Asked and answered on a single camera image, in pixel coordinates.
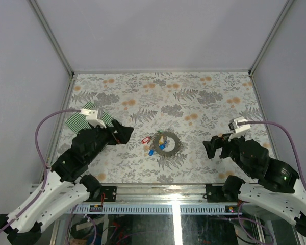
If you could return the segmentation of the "metal key ring disc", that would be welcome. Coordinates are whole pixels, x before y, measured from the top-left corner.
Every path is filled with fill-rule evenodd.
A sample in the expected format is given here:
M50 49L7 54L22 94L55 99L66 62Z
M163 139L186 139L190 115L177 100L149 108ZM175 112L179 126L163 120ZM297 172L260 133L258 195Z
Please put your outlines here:
M155 150L154 155L158 155L163 158L174 157L177 155L177 153L181 151L182 143L179 137L173 131L163 131L164 133L156 132L151 136L151 140L149 143L149 151ZM167 139L165 142L166 148L163 150L159 148L159 139L162 135L166 136Z

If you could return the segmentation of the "red key tag with key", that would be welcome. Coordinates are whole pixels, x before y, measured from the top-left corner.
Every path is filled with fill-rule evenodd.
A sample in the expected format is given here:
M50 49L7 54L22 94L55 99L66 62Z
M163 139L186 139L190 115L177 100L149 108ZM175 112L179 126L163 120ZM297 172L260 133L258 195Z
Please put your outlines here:
M145 138L143 138L143 139L141 140L141 143L142 143L142 144L146 144L146 143L149 143L150 140L151 140L151 137L147 136L147 137L145 137Z

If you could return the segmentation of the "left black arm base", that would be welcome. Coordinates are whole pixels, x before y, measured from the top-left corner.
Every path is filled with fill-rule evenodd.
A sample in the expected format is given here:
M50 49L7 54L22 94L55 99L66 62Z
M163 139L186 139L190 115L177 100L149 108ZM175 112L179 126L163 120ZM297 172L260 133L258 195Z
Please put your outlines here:
M84 185L89 192L89 202L109 203L116 201L117 187L102 185L94 176L90 176Z

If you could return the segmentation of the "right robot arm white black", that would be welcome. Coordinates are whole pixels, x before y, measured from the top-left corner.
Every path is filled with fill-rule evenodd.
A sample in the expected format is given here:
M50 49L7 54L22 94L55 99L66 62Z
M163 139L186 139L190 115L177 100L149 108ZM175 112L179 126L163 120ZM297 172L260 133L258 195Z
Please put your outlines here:
M306 237L306 190L302 178L289 164L271 158L267 148L244 137L230 138L229 134L203 141L209 159L221 149L220 158L231 158L250 178L255 187L243 179L229 175L222 187L227 201L246 201L255 204L287 221Z

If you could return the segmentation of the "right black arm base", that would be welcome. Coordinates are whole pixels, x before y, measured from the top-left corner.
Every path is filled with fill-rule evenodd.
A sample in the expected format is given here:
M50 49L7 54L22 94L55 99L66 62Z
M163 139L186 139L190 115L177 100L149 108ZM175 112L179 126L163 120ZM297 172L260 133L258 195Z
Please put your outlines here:
M237 176L229 175L223 185L206 184L203 198L208 203L237 202L240 188L245 181Z

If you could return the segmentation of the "yellow key tag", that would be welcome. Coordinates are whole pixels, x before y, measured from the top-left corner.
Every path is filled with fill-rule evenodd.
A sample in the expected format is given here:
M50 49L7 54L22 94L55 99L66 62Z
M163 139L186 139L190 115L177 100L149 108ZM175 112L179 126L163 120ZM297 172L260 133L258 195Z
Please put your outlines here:
M167 140L167 139L166 139L166 136L162 135L162 136L160 137L160 139L159 139L159 144L160 144L160 145L165 144L166 140Z

